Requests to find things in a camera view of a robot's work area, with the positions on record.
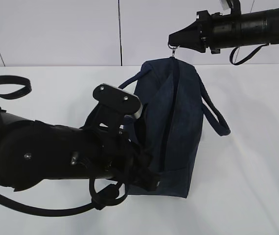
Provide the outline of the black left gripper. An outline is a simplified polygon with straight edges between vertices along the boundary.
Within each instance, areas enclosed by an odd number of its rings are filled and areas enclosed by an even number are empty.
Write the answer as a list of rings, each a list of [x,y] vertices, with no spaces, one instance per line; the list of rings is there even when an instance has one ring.
[[[102,128],[102,161],[110,179],[145,191],[155,191],[160,183],[159,174],[151,171],[152,156],[129,139],[129,134],[118,129],[114,134]]]

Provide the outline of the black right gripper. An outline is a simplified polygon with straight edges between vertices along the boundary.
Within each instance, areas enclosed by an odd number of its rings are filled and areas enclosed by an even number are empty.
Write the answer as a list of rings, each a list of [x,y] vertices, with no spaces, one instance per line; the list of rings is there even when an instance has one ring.
[[[220,54],[221,49],[214,45],[213,16],[207,11],[198,11],[196,21],[191,25],[174,32],[168,37],[168,44],[172,47],[180,46],[199,53],[205,53],[209,48],[211,54]]]

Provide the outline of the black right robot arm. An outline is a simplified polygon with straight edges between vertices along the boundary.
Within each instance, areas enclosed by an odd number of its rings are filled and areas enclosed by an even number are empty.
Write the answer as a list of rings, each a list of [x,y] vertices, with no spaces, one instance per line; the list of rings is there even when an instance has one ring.
[[[279,44],[279,8],[228,15],[204,10],[196,15],[195,22],[169,35],[169,46],[200,53],[209,48],[212,54],[219,54],[225,48]]]

